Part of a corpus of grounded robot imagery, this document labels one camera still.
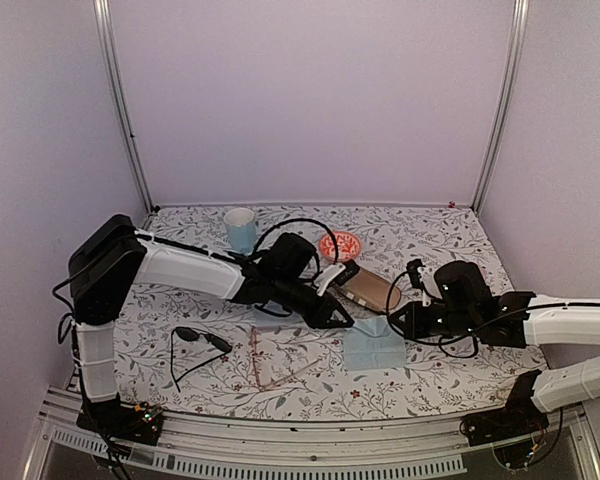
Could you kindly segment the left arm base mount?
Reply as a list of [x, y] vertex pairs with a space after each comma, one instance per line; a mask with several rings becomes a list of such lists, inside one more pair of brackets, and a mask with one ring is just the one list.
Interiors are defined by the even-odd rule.
[[113, 439], [156, 446], [163, 427], [160, 404], [123, 405], [120, 397], [103, 402], [84, 400], [76, 425]]

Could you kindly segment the brown striped glasses case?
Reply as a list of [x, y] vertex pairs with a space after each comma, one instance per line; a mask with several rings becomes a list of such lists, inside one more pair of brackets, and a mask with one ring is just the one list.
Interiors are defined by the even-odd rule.
[[334, 283], [332, 287], [352, 302], [379, 314], [386, 309], [392, 312], [402, 301], [402, 292], [397, 286], [390, 289], [389, 281], [363, 267], [342, 285]]

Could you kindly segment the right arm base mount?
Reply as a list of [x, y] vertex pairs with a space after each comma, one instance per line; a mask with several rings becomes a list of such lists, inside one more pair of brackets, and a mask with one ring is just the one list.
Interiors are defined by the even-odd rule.
[[461, 419], [459, 432], [467, 438], [470, 446], [539, 433], [539, 440], [498, 447], [494, 453], [496, 460], [508, 469], [523, 469], [532, 464], [549, 427], [547, 414], [541, 412], [531, 400], [535, 380], [540, 374], [541, 371], [536, 369], [520, 375], [503, 407], [468, 414]]

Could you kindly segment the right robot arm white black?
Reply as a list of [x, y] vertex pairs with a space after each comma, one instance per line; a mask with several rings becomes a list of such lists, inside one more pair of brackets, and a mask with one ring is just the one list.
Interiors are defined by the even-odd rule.
[[[405, 271], [419, 301], [385, 310], [389, 325], [405, 340], [439, 349], [465, 339], [474, 344], [525, 349], [545, 344], [600, 346], [600, 299], [563, 299], [531, 291], [495, 295], [481, 269], [473, 262], [456, 260], [438, 268], [430, 294], [420, 260]], [[600, 398], [600, 355], [554, 370], [520, 375], [497, 427], [517, 436], [545, 414], [585, 400]]]

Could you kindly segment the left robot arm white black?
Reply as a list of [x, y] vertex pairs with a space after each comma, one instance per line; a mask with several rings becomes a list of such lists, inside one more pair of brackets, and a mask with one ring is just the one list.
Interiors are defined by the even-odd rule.
[[276, 303], [312, 329], [350, 328], [353, 318], [328, 291], [347, 266], [334, 260], [304, 276], [317, 258], [316, 247], [291, 232], [269, 247], [255, 244], [249, 254], [221, 254], [157, 237], [126, 215], [111, 217], [70, 257], [67, 278], [52, 289], [58, 300], [61, 289], [69, 290], [64, 302], [91, 419], [108, 434], [121, 433], [129, 423], [118, 404], [113, 325], [132, 285], [184, 289], [241, 305]]

